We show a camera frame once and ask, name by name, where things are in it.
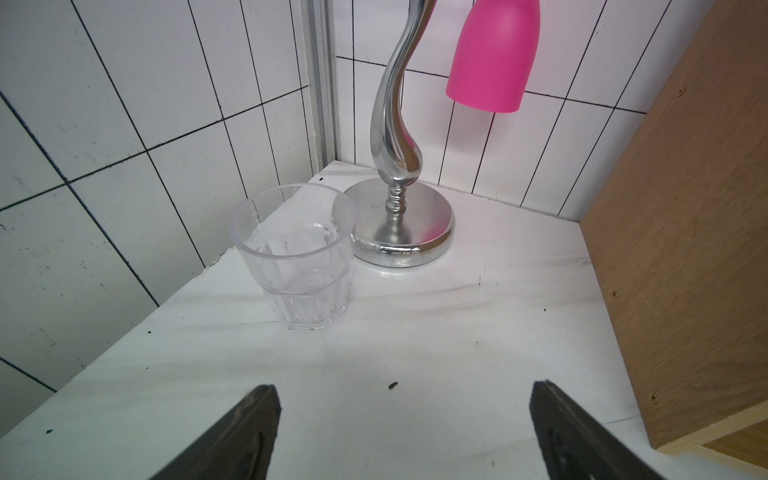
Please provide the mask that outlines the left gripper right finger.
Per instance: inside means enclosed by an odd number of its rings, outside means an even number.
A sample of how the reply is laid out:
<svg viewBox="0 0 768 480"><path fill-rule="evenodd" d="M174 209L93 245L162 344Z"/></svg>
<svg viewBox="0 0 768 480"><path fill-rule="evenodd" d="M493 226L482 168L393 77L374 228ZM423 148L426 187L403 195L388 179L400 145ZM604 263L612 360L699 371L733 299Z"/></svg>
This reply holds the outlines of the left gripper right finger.
<svg viewBox="0 0 768 480"><path fill-rule="evenodd" d="M529 410L551 479L659 479L555 383L533 384Z"/></svg>

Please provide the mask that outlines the left gripper black left fingers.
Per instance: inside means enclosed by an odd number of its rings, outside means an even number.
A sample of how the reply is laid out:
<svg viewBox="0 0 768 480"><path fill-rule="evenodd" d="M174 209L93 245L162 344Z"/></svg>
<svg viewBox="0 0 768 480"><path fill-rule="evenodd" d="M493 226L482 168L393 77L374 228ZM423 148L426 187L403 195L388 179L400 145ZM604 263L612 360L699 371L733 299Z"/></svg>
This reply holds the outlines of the left gripper black left fingers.
<svg viewBox="0 0 768 480"><path fill-rule="evenodd" d="M154 477L266 478L281 411L276 387L257 386Z"/></svg>

